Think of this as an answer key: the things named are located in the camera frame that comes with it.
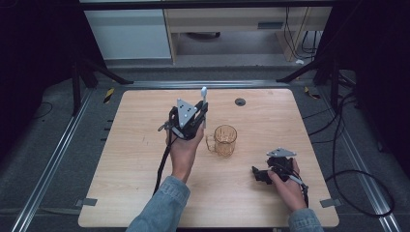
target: denim jacket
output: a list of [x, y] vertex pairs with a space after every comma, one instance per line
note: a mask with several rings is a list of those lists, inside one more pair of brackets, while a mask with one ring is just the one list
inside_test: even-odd
[[[188, 198], [188, 187], [173, 176], [168, 176], [147, 203], [141, 214], [130, 224], [131, 231], [176, 231]], [[316, 214], [311, 209], [293, 212], [288, 220], [290, 231], [323, 231]]]

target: hand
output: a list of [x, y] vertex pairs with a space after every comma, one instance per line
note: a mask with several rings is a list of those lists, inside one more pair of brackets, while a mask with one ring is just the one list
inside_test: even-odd
[[[297, 173], [299, 173], [300, 171], [298, 163], [295, 159], [293, 159], [293, 169]], [[288, 179], [286, 182], [284, 182], [278, 176], [278, 174], [273, 171], [268, 171], [268, 175], [274, 182], [277, 191], [280, 195], [280, 198], [283, 200], [283, 202], [286, 204], [286, 206], [289, 208], [291, 212], [304, 209], [307, 207], [305, 199], [302, 195], [301, 186], [298, 183], [292, 181], [291, 179]]]
[[[168, 136], [169, 130], [167, 130], [165, 142], [168, 142]], [[174, 133], [171, 133], [171, 136], [171, 141], [176, 139], [172, 143], [171, 151], [169, 152], [172, 159], [171, 175], [186, 183], [190, 175], [193, 162], [195, 161], [196, 149], [204, 136], [203, 123], [199, 126], [195, 138], [191, 140], [183, 140], [178, 138]]]

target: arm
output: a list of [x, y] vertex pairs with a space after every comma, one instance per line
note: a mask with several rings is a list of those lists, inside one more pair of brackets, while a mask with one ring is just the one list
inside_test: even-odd
[[[293, 159], [293, 166], [294, 170], [299, 173], [300, 170], [296, 159]], [[273, 171], [268, 171], [268, 175], [274, 182], [280, 198], [291, 212], [288, 220], [290, 231], [323, 231], [316, 214], [307, 207], [299, 184], [291, 179], [283, 182]]]
[[170, 156], [172, 159], [172, 174], [166, 177], [158, 191], [147, 203], [141, 214], [136, 217], [129, 228], [131, 231], [175, 231], [181, 214], [190, 197], [190, 190], [186, 186], [190, 171], [195, 160], [196, 149], [204, 135], [201, 125], [192, 140], [176, 138], [171, 140]]

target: small round object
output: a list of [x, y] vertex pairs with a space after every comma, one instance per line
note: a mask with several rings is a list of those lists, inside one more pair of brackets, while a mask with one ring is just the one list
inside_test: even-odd
[[238, 106], [244, 106], [247, 102], [244, 99], [236, 99], [235, 104]]

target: wooden tabletop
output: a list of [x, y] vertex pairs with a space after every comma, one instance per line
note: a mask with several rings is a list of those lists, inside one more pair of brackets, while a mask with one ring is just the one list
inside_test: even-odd
[[[78, 219], [83, 227], [127, 227], [151, 198], [165, 149], [167, 120], [177, 99], [197, 104], [200, 90], [138, 90], [124, 94]], [[235, 104], [242, 98], [244, 106]], [[254, 165], [266, 169], [266, 153], [282, 147], [297, 153], [301, 177], [308, 185], [309, 207], [323, 226], [337, 226], [316, 156], [293, 94], [286, 89], [209, 89], [205, 135], [220, 125], [238, 132], [235, 151], [222, 158], [199, 144], [187, 185], [190, 199], [180, 227], [285, 227], [288, 210], [273, 186], [256, 182]], [[162, 179], [171, 173], [171, 161]]]

